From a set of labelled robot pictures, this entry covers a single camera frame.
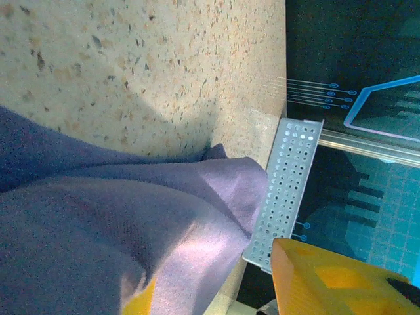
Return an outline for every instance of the metal plate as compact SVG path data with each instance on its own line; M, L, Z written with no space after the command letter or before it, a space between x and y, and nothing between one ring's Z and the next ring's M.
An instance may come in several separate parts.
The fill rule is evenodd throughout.
M243 259L271 273L274 238L290 238L323 123L283 118L268 161L268 192Z

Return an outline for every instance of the grid pattern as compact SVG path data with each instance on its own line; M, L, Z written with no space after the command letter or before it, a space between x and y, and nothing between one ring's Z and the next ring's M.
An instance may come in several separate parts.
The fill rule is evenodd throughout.
M412 279L420 253L420 169L364 156L349 157L358 171L371 175L364 186L384 190L385 195L378 200L379 214L373 214L376 228L352 222L347 242L367 263Z
M290 238L315 155L322 123L280 120L268 161L268 192L242 257L268 273L274 238Z

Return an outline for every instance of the yellow object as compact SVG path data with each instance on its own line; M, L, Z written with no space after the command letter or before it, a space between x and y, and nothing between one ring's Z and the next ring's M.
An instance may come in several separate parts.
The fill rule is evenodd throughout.
M132 299L124 308L123 315L149 315L155 284L156 281L152 280L142 294Z
M276 238L271 269L281 315L414 315L387 278L394 272L299 241Z

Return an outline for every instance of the beige floor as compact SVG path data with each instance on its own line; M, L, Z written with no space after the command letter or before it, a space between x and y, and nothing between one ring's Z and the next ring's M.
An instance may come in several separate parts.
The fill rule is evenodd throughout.
M285 94L285 3L0 0L0 104L149 156L222 142L265 166ZM226 314L243 263L208 314Z

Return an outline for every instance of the purple cloth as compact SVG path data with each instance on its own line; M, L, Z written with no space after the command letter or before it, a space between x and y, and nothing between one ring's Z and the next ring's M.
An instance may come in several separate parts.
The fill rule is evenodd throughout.
M0 107L6 314L119 314L157 279L152 314L203 314L266 193L221 145L180 159L98 148Z

